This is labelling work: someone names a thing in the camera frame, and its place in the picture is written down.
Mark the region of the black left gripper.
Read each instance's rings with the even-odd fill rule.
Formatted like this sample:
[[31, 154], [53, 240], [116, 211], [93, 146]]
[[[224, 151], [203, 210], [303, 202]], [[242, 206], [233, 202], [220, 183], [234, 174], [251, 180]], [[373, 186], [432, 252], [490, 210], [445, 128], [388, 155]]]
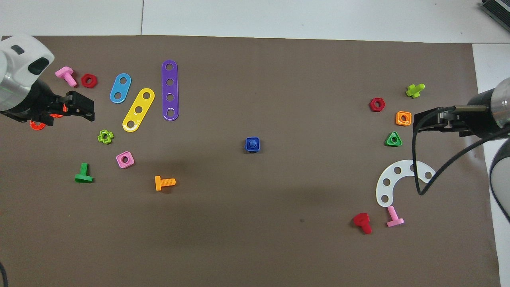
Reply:
[[61, 96], [53, 93], [49, 85], [42, 80], [36, 80], [23, 100], [11, 109], [1, 110], [0, 114], [16, 121], [37, 121], [47, 126], [53, 126], [54, 117], [50, 114], [58, 113], [64, 116], [80, 116], [87, 121], [94, 122], [94, 102], [88, 97], [69, 91], [65, 96], [66, 112], [62, 112], [64, 103]]

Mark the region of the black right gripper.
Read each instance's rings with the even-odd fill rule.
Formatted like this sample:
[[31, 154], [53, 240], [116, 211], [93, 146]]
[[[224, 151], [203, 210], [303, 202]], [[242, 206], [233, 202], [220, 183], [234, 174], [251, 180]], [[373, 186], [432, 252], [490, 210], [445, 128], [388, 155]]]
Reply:
[[[421, 132], [426, 129], [439, 127], [440, 132], [456, 132], [459, 137], [477, 136], [486, 138], [495, 133], [495, 120], [490, 107], [492, 93], [488, 90], [474, 96], [466, 105], [455, 105], [455, 109], [444, 112], [446, 124], [441, 127], [441, 118], [437, 112], [441, 107], [432, 108], [414, 114], [413, 132]], [[426, 118], [420, 127], [419, 122]]]

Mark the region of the pink plastic screw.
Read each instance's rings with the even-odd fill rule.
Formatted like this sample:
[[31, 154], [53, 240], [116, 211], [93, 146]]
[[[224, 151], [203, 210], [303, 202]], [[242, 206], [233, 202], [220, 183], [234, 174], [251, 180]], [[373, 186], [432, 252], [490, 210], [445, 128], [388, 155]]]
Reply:
[[386, 223], [388, 227], [394, 227], [405, 223], [405, 221], [398, 216], [394, 206], [387, 207], [387, 210], [388, 214], [390, 215], [390, 220]]
[[55, 71], [55, 76], [65, 80], [70, 87], [74, 88], [77, 87], [78, 83], [73, 78], [73, 73], [74, 70], [71, 67], [62, 67], [59, 70]]

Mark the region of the lime green cross screw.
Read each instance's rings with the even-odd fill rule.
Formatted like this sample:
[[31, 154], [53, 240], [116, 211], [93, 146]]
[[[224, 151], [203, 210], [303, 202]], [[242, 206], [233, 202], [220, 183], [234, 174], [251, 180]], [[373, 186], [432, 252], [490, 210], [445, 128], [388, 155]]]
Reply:
[[418, 85], [411, 84], [407, 87], [406, 95], [411, 98], [417, 98], [420, 96], [421, 91], [426, 86], [423, 83], [420, 83]]

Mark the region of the green plastic screw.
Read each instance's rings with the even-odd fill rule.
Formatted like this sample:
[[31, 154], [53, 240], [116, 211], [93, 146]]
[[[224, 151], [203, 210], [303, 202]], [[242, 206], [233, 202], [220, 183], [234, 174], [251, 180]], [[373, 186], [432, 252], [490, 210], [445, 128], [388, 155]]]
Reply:
[[88, 175], [88, 163], [82, 162], [80, 164], [80, 171], [75, 175], [75, 182], [77, 183], [92, 183], [94, 178]]

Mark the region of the pink square plastic nut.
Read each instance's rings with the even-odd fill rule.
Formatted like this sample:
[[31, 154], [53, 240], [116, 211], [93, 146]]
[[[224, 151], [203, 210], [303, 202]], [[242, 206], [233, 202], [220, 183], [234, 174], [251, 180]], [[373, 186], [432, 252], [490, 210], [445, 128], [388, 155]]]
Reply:
[[129, 151], [122, 152], [116, 156], [116, 161], [121, 169], [126, 169], [134, 165], [135, 160]]

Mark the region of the orange plastic screw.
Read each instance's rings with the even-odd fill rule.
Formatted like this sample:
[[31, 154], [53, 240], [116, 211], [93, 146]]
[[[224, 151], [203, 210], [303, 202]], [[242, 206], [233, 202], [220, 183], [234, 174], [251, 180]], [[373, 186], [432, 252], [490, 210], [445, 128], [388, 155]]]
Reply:
[[161, 176], [155, 176], [155, 190], [161, 191], [163, 187], [173, 187], [177, 184], [177, 181], [175, 178], [161, 178]]

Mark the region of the red plastic screw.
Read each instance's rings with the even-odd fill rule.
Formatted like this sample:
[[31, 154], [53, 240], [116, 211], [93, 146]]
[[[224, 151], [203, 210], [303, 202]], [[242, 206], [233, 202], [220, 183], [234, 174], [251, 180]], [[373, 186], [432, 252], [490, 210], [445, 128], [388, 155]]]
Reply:
[[370, 225], [370, 216], [368, 213], [360, 213], [353, 217], [352, 219], [355, 226], [361, 228], [361, 230], [365, 234], [372, 233], [372, 227]]

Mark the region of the orange heart-shaped plate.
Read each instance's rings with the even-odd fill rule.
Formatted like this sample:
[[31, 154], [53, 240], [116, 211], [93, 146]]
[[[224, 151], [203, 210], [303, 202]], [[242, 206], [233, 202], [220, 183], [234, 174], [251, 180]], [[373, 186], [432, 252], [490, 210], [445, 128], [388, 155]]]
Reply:
[[[69, 109], [67, 108], [67, 106], [63, 105], [62, 112], [67, 112], [68, 110]], [[49, 114], [49, 116], [52, 118], [62, 118], [64, 115], [61, 115], [58, 113], [52, 113], [52, 114]], [[33, 130], [42, 130], [46, 127], [46, 124], [44, 122], [35, 122], [33, 120], [31, 120], [29, 122], [29, 125], [30, 125], [31, 129], [33, 129]]]

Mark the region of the blue two-hole plate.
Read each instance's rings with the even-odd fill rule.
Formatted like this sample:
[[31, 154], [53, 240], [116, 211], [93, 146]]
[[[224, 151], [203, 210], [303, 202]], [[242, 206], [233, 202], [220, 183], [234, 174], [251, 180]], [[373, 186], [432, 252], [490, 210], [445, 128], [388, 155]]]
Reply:
[[110, 91], [110, 101], [114, 104], [121, 104], [126, 100], [131, 86], [131, 76], [127, 73], [120, 73], [116, 76]]

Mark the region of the white curved perforated plate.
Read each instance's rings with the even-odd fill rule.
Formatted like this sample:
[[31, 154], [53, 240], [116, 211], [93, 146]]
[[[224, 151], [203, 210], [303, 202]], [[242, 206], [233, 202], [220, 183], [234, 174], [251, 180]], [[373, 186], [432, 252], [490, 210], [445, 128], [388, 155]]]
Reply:
[[[418, 179], [424, 183], [430, 182], [435, 170], [424, 162], [416, 161]], [[394, 201], [394, 187], [404, 177], [414, 177], [413, 160], [406, 159], [392, 163], [379, 176], [376, 185], [376, 200], [381, 207], [389, 207]]]

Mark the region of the yellow three-hole plate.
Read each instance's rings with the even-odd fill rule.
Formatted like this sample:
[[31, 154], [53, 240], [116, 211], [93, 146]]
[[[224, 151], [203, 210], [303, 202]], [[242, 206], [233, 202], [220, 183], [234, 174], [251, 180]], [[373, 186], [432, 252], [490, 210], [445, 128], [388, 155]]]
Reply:
[[140, 127], [148, 110], [155, 99], [155, 92], [151, 88], [141, 89], [133, 101], [129, 111], [122, 121], [125, 132], [135, 132]]

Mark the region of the purple four-hole plate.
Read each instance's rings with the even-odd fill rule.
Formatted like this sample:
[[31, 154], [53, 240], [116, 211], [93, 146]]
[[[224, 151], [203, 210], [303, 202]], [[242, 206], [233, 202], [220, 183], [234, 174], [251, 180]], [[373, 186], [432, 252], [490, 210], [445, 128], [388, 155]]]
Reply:
[[161, 66], [162, 116], [167, 121], [175, 121], [180, 114], [179, 71], [177, 63], [168, 59]]

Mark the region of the grey ribbed metal device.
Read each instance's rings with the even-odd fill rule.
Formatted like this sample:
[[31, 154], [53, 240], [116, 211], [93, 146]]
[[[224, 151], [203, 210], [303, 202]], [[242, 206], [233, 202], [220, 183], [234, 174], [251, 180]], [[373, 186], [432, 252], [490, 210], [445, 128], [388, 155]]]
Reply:
[[492, 18], [510, 22], [510, 0], [481, 0], [481, 9]]

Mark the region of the brown table mat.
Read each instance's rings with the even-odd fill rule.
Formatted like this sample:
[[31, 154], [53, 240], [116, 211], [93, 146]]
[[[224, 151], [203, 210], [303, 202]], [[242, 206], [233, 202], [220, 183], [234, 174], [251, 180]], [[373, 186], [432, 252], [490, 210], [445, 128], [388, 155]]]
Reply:
[[[377, 180], [411, 158], [397, 111], [464, 105], [477, 77], [470, 44], [175, 36], [40, 37], [41, 76], [63, 95], [65, 66], [98, 78], [78, 92], [95, 121], [52, 127], [0, 116], [0, 262], [10, 287], [499, 287], [483, 149], [424, 195], [394, 189], [404, 224], [387, 227]], [[161, 66], [178, 67], [180, 114], [162, 116]], [[110, 101], [116, 76], [131, 86]], [[411, 84], [426, 87], [406, 95]], [[140, 127], [122, 121], [138, 92]], [[369, 103], [386, 107], [372, 112]], [[97, 140], [113, 132], [112, 143]], [[403, 144], [388, 147], [397, 132]], [[260, 138], [257, 153], [246, 138]], [[116, 156], [129, 151], [134, 165]], [[88, 163], [92, 183], [77, 183]], [[175, 178], [155, 190], [155, 176]], [[371, 234], [352, 219], [370, 216]]]

